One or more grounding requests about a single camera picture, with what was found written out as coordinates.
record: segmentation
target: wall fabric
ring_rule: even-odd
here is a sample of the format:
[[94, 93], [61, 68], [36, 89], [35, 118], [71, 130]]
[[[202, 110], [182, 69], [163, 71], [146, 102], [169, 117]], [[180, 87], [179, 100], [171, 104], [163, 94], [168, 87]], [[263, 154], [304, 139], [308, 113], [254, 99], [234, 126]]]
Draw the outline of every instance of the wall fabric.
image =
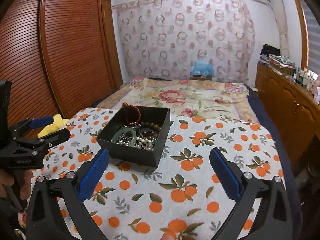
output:
[[189, 78], [209, 63], [214, 80], [248, 80], [255, 31], [244, 0], [138, 0], [114, 7], [133, 76]]

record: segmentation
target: wooden door frame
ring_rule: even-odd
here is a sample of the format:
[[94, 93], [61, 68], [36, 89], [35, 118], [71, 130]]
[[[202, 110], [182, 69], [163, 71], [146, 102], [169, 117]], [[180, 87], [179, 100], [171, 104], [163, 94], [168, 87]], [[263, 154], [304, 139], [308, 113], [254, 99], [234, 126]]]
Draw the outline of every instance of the wooden door frame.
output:
[[308, 31], [307, 31], [307, 22], [304, 15], [304, 11], [301, 5], [300, 0], [294, 0], [297, 6], [300, 28], [301, 28], [301, 44], [302, 44], [302, 53], [301, 53], [301, 69], [308, 67], [309, 61], [309, 40], [308, 40]]
[[[104, 8], [103, 1], [107, 1], [109, 6]], [[111, 0], [101, 0], [101, 11], [103, 18], [103, 30], [107, 43], [108, 59], [111, 66], [112, 79], [116, 89], [123, 85], [122, 74], [120, 69], [118, 50], [116, 48], [115, 30], [113, 26]], [[106, 20], [109, 21], [108, 31], [106, 27]]]

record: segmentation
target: wooden wardrobe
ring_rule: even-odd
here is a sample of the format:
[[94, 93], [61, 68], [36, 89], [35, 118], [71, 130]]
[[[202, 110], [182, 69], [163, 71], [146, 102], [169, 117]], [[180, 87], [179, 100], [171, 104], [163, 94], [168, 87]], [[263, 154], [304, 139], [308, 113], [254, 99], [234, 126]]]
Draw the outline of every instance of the wooden wardrobe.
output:
[[0, 22], [0, 80], [12, 81], [9, 124], [77, 111], [122, 84], [101, 0], [15, 0]]

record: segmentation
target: open box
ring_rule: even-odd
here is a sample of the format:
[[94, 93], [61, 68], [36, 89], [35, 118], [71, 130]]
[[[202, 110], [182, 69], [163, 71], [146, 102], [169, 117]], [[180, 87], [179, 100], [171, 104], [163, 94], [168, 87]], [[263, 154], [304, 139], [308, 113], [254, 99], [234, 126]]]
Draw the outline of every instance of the open box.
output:
[[141, 113], [141, 122], [153, 122], [161, 127], [158, 139], [152, 151], [111, 142], [115, 133], [118, 132], [123, 125], [128, 125], [123, 107], [114, 115], [107, 126], [98, 135], [97, 141], [101, 148], [109, 150], [111, 157], [157, 168], [170, 129], [170, 109], [147, 106], [138, 106], [138, 109]]

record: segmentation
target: orange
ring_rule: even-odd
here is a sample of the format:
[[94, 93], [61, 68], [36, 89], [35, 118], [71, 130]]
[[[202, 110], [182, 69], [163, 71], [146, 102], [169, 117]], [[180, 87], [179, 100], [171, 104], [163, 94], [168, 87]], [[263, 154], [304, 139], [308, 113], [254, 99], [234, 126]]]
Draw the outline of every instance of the orange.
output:
[[183, 137], [181, 135], [176, 135], [174, 138], [173, 138], [176, 142], [182, 142], [183, 141]]
[[265, 170], [270, 170], [270, 164], [269, 163], [264, 163], [263, 165], [263, 168], [265, 169]]
[[236, 151], [242, 151], [242, 146], [240, 144], [235, 144], [233, 147]]
[[278, 171], [278, 176], [279, 176], [279, 177], [283, 177], [283, 171], [282, 171], [282, 170], [279, 170], [279, 171]]
[[106, 174], [106, 180], [113, 180], [115, 178], [115, 174], [113, 172], [108, 172]]
[[183, 220], [174, 219], [169, 222], [168, 228], [171, 232], [180, 233], [187, 229], [187, 224]]
[[205, 138], [205, 133], [204, 132], [196, 132], [195, 137], [197, 139], [203, 139], [203, 138]]
[[141, 222], [136, 225], [136, 230], [141, 234], [147, 234], [150, 231], [150, 226], [145, 222]]
[[249, 230], [253, 225], [253, 222], [251, 219], [248, 219], [243, 226], [243, 230]]
[[241, 135], [240, 136], [240, 138], [241, 138], [241, 140], [243, 140], [243, 141], [247, 141], [248, 140], [248, 137], [246, 136], [246, 135]]
[[180, 163], [180, 166], [185, 171], [192, 171], [194, 169], [194, 165], [192, 161], [184, 160]]
[[92, 157], [92, 154], [91, 153], [87, 153], [87, 154], [84, 155], [84, 160], [88, 161], [88, 160], [91, 159], [91, 157]]
[[121, 164], [121, 169], [123, 171], [128, 171], [128, 170], [130, 170], [130, 168], [131, 168], [131, 164], [130, 163], [122, 163]]
[[260, 147], [256, 144], [252, 145], [252, 150], [254, 150], [255, 152], [260, 151]]
[[192, 186], [186, 187], [186, 190], [185, 190], [185, 194], [187, 196], [194, 196], [195, 194], [197, 194], [197, 192], [198, 192], [197, 189]]
[[130, 187], [130, 182], [123, 180], [119, 183], [119, 187], [123, 190], [127, 190]]
[[61, 214], [64, 218], [67, 216], [67, 212], [64, 209], [61, 209]]
[[203, 120], [204, 120], [204, 118], [203, 117], [193, 117], [192, 118], [192, 120], [194, 121], [194, 122], [202, 122]]
[[84, 162], [84, 160], [85, 160], [84, 154], [80, 154], [80, 155], [78, 156], [78, 161], [79, 161], [79, 162]]
[[189, 125], [188, 125], [187, 123], [182, 123], [182, 124], [180, 125], [180, 128], [181, 128], [182, 130], [186, 130], [186, 129], [188, 129], [188, 127], [189, 127]]
[[203, 160], [201, 158], [193, 158], [192, 162], [194, 163], [194, 165], [201, 165], [203, 163]]
[[97, 183], [94, 191], [99, 192], [99, 191], [102, 190], [102, 188], [103, 188], [103, 185], [102, 185], [102, 183], [99, 181], [99, 182]]
[[102, 225], [102, 218], [100, 216], [93, 216], [92, 219], [97, 224], [97, 226]]
[[108, 219], [109, 225], [113, 228], [117, 228], [120, 225], [120, 221], [116, 217], [111, 217]]
[[179, 189], [174, 189], [173, 191], [171, 191], [170, 196], [171, 196], [171, 199], [177, 203], [181, 203], [186, 200], [186, 194]]
[[259, 129], [259, 127], [256, 124], [251, 124], [250, 128], [252, 131], [255, 131], [255, 132]]
[[213, 181], [214, 183], [220, 183], [220, 180], [219, 180], [217, 174], [213, 174], [213, 175], [212, 175], [212, 181]]
[[174, 232], [171, 231], [166, 231], [163, 234], [164, 236], [171, 236], [173, 239], [176, 239], [176, 234]]
[[198, 138], [194, 138], [194, 139], [192, 140], [192, 143], [193, 143], [194, 145], [197, 145], [197, 144], [200, 144], [201, 141], [200, 141], [200, 139], [198, 139]]
[[162, 205], [159, 202], [151, 202], [151, 204], [149, 205], [149, 209], [151, 212], [153, 213], [159, 213], [162, 210]]
[[208, 205], [207, 205], [207, 210], [208, 212], [210, 213], [216, 213], [218, 212], [219, 210], [219, 204], [215, 201], [213, 202], [210, 202]]
[[275, 155], [275, 156], [273, 156], [273, 159], [274, 159], [276, 162], [279, 162], [279, 161], [280, 161], [280, 159], [279, 159], [279, 155]]
[[258, 168], [257, 168], [257, 174], [258, 174], [260, 177], [264, 177], [267, 173], [266, 173], [266, 170], [265, 170], [263, 167], [258, 167]]
[[217, 127], [217, 128], [223, 128], [223, 124], [220, 123], [220, 122], [217, 122], [217, 123], [216, 123], [216, 127]]

